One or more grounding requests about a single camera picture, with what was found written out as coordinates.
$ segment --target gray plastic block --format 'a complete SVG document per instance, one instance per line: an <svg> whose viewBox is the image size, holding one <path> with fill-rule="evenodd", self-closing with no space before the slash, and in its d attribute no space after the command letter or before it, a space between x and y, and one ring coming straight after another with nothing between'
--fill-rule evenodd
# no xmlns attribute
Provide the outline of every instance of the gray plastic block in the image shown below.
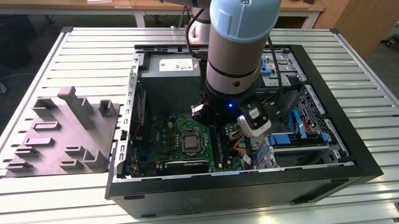
<svg viewBox="0 0 399 224"><path fill-rule="evenodd" d="M28 162L10 162L6 166L6 170L10 172L24 172L29 171L33 168L32 164Z"/></svg>
<svg viewBox="0 0 399 224"><path fill-rule="evenodd" d="M10 166L9 171L5 173L6 177L85 174L106 171L120 106L118 104L108 106L110 108L109 114L113 114L112 108L114 109L114 116L102 117L98 110L100 104L89 104L85 98L77 98L77 101L93 122L94 128L84 129L68 105L49 106L48 112L50 115L46 117L37 116L32 121L30 129L26 131L24 143L28 145L22 143L18 147L21 152L16 151L16 155L20 154L22 156L14 156L10 161L12 163L26 162L33 168L26 169L25 167L18 169L18 171L10 171L16 169ZM44 122L48 125L58 123L60 128L33 128ZM37 151L37 156L34 156L33 151L28 151L29 147ZM86 154L86 160L84 161L85 150L88 150L89 154ZM81 168L64 169L60 165L72 164L72 160L77 160L77 164L78 162L81 163Z"/></svg>
<svg viewBox="0 0 399 224"><path fill-rule="evenodd" d="M61 161L60 167L62 168L62 170L76 170L82 168L82 164L77 159L66 160Z"/></svg>
<svg viewBox="0 0 399 224"><path fill-rule="evenodd" d="M86 114L88 114L88 115L92 115L94 111L93 111L93 107L90 106L90 104L89 104L86 98L85 98L85 97L78 98L78 101L81 102L81 106L82 106L82 108L84 108Z"/></svg>
<svg viewBox="0 0 399 224"><path fill-rule="evenodd" d="M82 156L82 163L89 168L98 168L102 167L106 164L108 160L105 156L101 154L101 152L96 152L96 154L92 154L88 150L85 150L85 154Z"/></svg>
<svg viewBox="0 0 399 224"><path fill-rule="evenodd" d="M89 114L81 106L81 102L74 95L76 89L73 86L61 86L57 92L57 97L66 102L66 105L74 114L81 126L85 130L94 127L93 121L89 118Z"/></svg>
<svg viewBox="0 0 399 224"><path fill-rule="evenodd" d="M20 158L38 156L38 151L33 147L18 147L13 153Z"/></svg>
<svg viewBox="0 0 399 224"><path fill-rule="evenodd" d="M52 131L60 129L60 127L61 127L60 123L57 123L56 121L50 121L50 122L36 123L32 128L36 131Z"/></svg>
<svg viewBox="0 0 399 224"><path fill-rule="evenodd" d="M110 100L100 101L98 111L102 117L112 117L116 115L116 110Z"/></svg>
<svg viewBox="0 0 399 224"><path fill-rule="evenodd" d="M49 110L56 108L57 105L52 102L50 98L38 98L32 107L32 110L38 117L46 118L52 117Z"/></svg>
<svg viewBox="0 0 399 224"><path fill-rule="evenodd" d="M26 139L24 142L25 146L50 146L54 144L54 140L52 138L32 138Z"/></svg>
<svg viewBox="0 0 399 224"><path fill-rule="evenodd" d="M85 148L82 148L82 146L66 146L64 152L68 155L82 155L85 153Z"/></svg>

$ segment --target blue latch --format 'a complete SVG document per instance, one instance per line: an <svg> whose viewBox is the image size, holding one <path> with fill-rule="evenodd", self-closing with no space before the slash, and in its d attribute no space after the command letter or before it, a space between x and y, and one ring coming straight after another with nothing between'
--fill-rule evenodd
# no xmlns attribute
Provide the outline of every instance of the blue latch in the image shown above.
<svg viewBox="0 0 399 224"><path fill-rule="evenodd" d="M272 71L268 67L268 58L261 58L261 68L260 68L260 75L269 76Z"/></svg>
<svg viewBox="0 0 399 224"><path fill-rule="evenodd" d="M326 143L328 143L328 135L326 135L326 133L321 132L320 133L320 137L322 139L324 144L326 145Z"/></svg>
<svg viewBox="0 0 399 224"><path fill-rule="evenodd" d="M273 135L274 138L274 142L277 143L277 145L289 145L290 144L290 140L286 134L274 134Z"/></svg>
<svg viewBox="0 0 399 224"><path fill-rule="evenodd" d="M274 138L273 138L272 135L268 137L268 143L269 143L270 146L274 145Z"/></svg>

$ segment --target motherboard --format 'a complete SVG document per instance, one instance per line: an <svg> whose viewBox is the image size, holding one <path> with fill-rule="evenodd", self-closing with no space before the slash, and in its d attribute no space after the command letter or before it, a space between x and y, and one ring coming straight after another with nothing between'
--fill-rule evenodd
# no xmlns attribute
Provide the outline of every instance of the motherboard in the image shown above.
<svg viewBox="0 0 399 224"><path fill-rule="evenodd" d="M232 125L224 129L225 135L233 132ZM204 173L241 170L238 155L229 158L228 166L218 166L213 159L209 128L189 114L152 117L149 144L148 150L136 152L141 177L165 175L165 166L178 170L172 171L172 175L184 172L181 167L193 167L198 171L205 168Z"/></svg>

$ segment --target black cable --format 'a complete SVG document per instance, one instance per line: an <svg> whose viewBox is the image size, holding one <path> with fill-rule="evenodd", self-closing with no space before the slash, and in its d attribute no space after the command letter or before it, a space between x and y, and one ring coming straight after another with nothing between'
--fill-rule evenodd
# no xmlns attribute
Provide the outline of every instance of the black cable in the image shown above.
<svg viewBox="0 0 399 224"><path fill-rule="evenodd" d="M172 24L169 25L169 27L170 27L170 26L174 26L174 23L176 23L177 19L178 19L178 16L176 15L176 18L174 18Z"/></svg>
<svg viewBox="0 0 399 224"><path fill-rule="evenodd" d="M189 10L188 10L186 6L184 6L184 8L182 8L182 12L181 12L181 16L180 16L180 22L178 22L178 26L176 27L176 29L180 29L180 27L182 26L182 18L184 18L185 10L186 10L186 13L188 13Z"/></svg>
<svg viewBox="0 0 399 224"><path fill-rule="evenodd" d="M276 72L276 78L278 81L278 100L280 100L282 98L282 81L281 81L281 73L280 73L280 69L278 69L278 63L276 61L276 56L274 56L274 47L273 47L273 43L272 43L269 36L266 38L266 42L268 42L269 50L272 52L272 58L273 58L273 63L274 63L274 72Z"/></svg>
<svg viewBox="0 0 399 224"><path fill-rule="evenodd" d="M193 17L192 20L189 21L188 26L185 27L185 44L186 44L186 50L188 50L188 52L189 52L189 54L190 54L192 57L196 57L196 54L192 52L192 49L190 49L189 39L188 39L188 31L189 31L189 28L190 28L190 26L192 26L194 20L197 20L197 18L198 18L200 14L202 13L204 10L205 10L205 9L201 9L201 10L198 11L198 13L194 15L194 17Z"/></svg>

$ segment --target white table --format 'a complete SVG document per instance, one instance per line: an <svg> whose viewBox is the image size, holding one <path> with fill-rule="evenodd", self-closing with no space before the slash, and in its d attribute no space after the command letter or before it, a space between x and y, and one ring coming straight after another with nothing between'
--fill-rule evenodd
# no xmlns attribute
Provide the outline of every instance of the white table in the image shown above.
<svg viewBox="0 0 399 224"><path fill-rule="evenodd" d="M316 203L154 219L154 223L392 224L399 218L399 102L340 35L329 30L274 29L274 44L301 44L332 90L384 175ZM90 103L124 103L134 44L184 43L184 32L162 28L73 28L60 34L0 137L0 161L13 157L36 116L37 97L61 85ZM0 164L0 175L6 163ZM0 223L134 222L104 200L108 174L0 179Z"/></svg>

